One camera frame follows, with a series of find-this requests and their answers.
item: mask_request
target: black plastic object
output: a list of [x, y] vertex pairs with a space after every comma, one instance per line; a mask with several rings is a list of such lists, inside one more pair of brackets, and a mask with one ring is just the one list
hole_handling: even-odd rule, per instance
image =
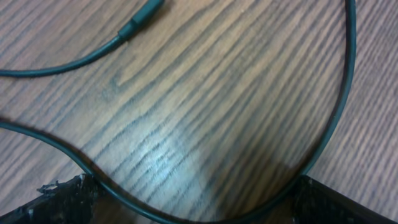
[[309, 176], [302, 176], [295, 189], [298, 224], [397, 224]]
[[89, 224], [93, 205], [104, 190], [90, 175], [43, 185], [37, 199], [0, 217], [1, 224]]

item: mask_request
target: wooden table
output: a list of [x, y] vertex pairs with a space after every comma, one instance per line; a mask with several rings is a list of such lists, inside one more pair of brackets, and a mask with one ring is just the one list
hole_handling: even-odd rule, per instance
[[[0, 67], [79, 58], [144, 2], [2, 0]], [[357, 32], [348, 104], [310, 176], [398, 220], [398, 1], [357, 1]], [[231, 218], [275, 194], [308, 154], [335, 104], [344, 54], [343, 0], [168, 0], [148, 28], [89, 66], [0, 78], [0, 116], [72, 143], [163, 212]], [[0, 169], [1, 214], [82, 172], [5, 130]], [[117, 203], [100, 215], [147, 222]]]

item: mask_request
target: table surface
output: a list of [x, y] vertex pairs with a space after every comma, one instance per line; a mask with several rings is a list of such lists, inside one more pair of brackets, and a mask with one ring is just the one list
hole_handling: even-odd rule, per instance
[[[0, 67], [42, 68], [110, 40], [144, 0], [0, 2]], [[398, 1], [357, 1], [355, 78], [310, 176], [398, 220]], [[0, 116], [79, 148], [117, 184], [191, 220], [273, 196], [319, 137], [340, 89], [343, 0], [168, 0], [150, 26], [81, 69], [0, 78]], [[0, 130], [0, 213], [82, 172]], [[98, 223], [148, 222], [122, 206]]]

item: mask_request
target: power cord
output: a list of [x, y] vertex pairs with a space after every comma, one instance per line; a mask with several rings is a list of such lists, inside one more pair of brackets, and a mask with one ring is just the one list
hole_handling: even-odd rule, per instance
[[[149, 0], [148, 3], [132, 18], [132, 20], [125, 25], [119, 31], [119, 35], [115, 37], [116, 40], [111, 41], [108, 45], [102, 47], [101, 49], [93, 52], [86, 59], [78, 60], [77, 62], [72, 62], [67, 65], [63, 65], [61, 67], [55, 68], [47, 68], [44, 70], [30, 70], [30, 71], [9, 71], [9, 70], [1, 70], [0, 76], [7, 77], [17, 77], [17, 78], [25, 78], [25, 77], [40, 77], [45, 75], [52, 75], [56, 73], [66, 72], [67, 70], [72, 70], [78, 68], [80, 66], [84, 66], [88, 63], [95, 61], [96, 59], [104, 56], [111, 49], [114, 49], [116, 46], [121, 44], [121, 42], [126, 41], [131, 38], [133, 33], [139, 28], [150, 16], [155, 13], [155, 11], [160, 7], [163, 3], [163, 0]], [[324, 148], [328, 144], [336, 126], [338, 124], [339, 119], [343, 113], [345, 104], [348, 99], [349, 89], [351, 87], [351, 83], [353, 81], [354, 76], [354, 66], [355, 66], [355, 56], [356, 56], [356, 8], [355, 8], [355, 0], [346, 0], [345, 1], [346, 8], [346, 55], [345, 55], [345, 68], [343, 74], [343, 80], [341, 82], [341, 89], [338, 95], [338, 99], [335, 107], [331, 113], [331, 116], [326, 124], [326, 128], [323, 130], [320, 138], [314, 143], [311, 155], [305, 159], [305, 162], [302, 163], [301, 167], [296, 172], [294, 178], [288, 182], [288, 184], [283, 187], [276, 196], [272, 197], [270, 201], [263, 203], [258, 206], [254, 210], [241, 215], [240, 217], [232, 218], [229, 220], [222, 220], [217, 222], [192, 222], [189, 220], [182, 220], [177, 217], [173, 217], [171, 215], [166, 215], [160, 211], [154, 210], [148, 205], [144, 205], [142, 202], [133, 201], [130, 199], [128, 195], [126, 195], [121, 189], [115, 187], [110, 180], [103, 177], [97, 170], [93, 168], [93, 166], [84, 160], [84, 158], [79, 155], [78, 152], [73, 150], [71, 146], [66, 144], [65, 142], [59, 140], [58, 138], [51, 136], [48, 133], [43, 131], [36, 130], [34, 128], [29, 128], [26, 126], [22, 126], [17, 123], [8, 122], [5, 120], [0, 120], [0, 128], [8, 129], [10, 131], [15, 131], [17, 133], [25, 134], [27, 136], [33, 137], [35, 139], [41, 140], [56, 149], [65, 153], [70, 159], [76, 162], [78, 166], [80, 166], [87, 174], [92, 175], [98, 183], [114, 198], [118, 199], [125, 206], [134, 210], [140, 215], [143, 215], [147, 218], [150, 218], [153, 221], [163, 223], [163, 224], [185, 224], [185, 223], [213, 223], [213, 224], [235, 224], [235, 223], [250, 223], [261, 216], [264, 216], [269, 211], [272, 210], [276, 205], [278, 205], [292, 190], [296, 181], [303, 174], [306, 174], [314, 163], [317, 161]]]
[[95, 62], [104, 57], [110, 52], [117, 49], [120, 45], [128, 41], [139, 29], [145, 25], [152, 16], [163, 5], [164, 0], [149, 0], [138, 12], [131, 18], [131, 20], [119, 30], [118, 35], [104, 44], [102, 47], [88, 54], [86, 57], [78, 59], [73, 62], [66, 63], [51, 68], [43, 68], [38, 70], [0, 70], [0, 77], [14, 77], [14, 78], [37, 78], [49, 75], [56, 75], [59, 73], [68, 72], [78, 69], [85, 65]]

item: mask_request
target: black cable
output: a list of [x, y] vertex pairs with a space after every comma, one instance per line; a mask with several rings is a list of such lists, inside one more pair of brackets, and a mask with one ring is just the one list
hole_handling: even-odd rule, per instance
[[118, 35], [99, 49], [73, 62], [37, 70], [0, 70], [0, 77], [37, 78], [78, 69], [104, 57], [129, 40], [163, 5], [164, 0], [148, 0], [132, 19], [119, 30]]
[[302, 166], [298, 169], [295, 177], [288, 182], [288, 184], [278, 192], [270, 201], [263, 203], [254, 210], [241, 215], [237, 218], [232, 218], [229, 220], [223, 220], [218, 222], [191, 222], [188, 220], [182, 220], [177, 217], [172, 217], [164, 215], [160, 212], [154, 211], [147, 205], [143, 205], [140, 202], [134, 202], [130, 200], [127, 196], [123, 194], [121, 190], [113, 187], [108, 180], [106, 180], [102, 175], [100, 175], [94, 168], [87, 163], [77, 152], [75, 152], [69, 145], [63, 143], [55, 137], [49, 134], [43, 133], [33, 128], [28, 128], [25, 126], [18, 125], [16, 123], [10, 123], [7, 121], [0, 120], [0, 128], [8, 129], [10, 131], [15, 131], [17, 133], [25, 134], [30, 137], [41, 140], [65, 153], [73, 161], [75, 161], [78, 166], [80, 166], [87, 174], [91, 174], [94, 178], [104, 187], [104, 189], [111, 194], [113, 197], [118, 199], [120, 202], [125, 204], [128, 208], [134, 210], [140, 215], [150, 218], [153, 221], [164, 223], [164, 224], [177, 224], [177, 223], [214, 223], [214, 224], [235, 224], [235, 223], [250, 223], [251, 221], [264, 216], [272, 208], [274, 208], [278, 203], [280, 203], [288, 193], [292, 190], [297, 179], [300, 175], [306, 174], [314, 163], [319, 158], [320, 154], [327, 145], [331, 135], [333, 134], [339, 119], [343, 113], [343, 109], [347, 102], [349, 89], [353, 81], [354, 76], [354, 66], [355, 66], [355, 55], [356, 55], [356, 9], [355, 0], [346, 0], [346, 55], [345, 55], [345, 68], [343, 74], [343, 80], [341, 83], [341, 90], [336, 102], [333, 112], [331, 113], [330, 119], [327, 122], [325, 130], [322, 132], [319, 140], [313, 145], [311, 150], [312, 154], [303, 162]]

